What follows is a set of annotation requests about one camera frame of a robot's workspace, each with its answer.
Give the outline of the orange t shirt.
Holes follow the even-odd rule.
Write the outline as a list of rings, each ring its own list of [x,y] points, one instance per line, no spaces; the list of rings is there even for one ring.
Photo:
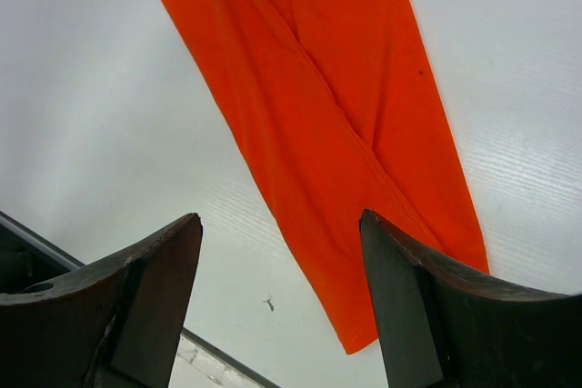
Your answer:
[[[347,353],[377,337],[364,210],[487,270],[409,0],[161,1]]]

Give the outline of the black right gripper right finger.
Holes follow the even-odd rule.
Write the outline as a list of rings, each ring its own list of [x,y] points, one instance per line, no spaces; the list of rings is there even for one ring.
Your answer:
[[[483,274],[371,210],[359,231],[390,386],[581,384],[579,295]]]

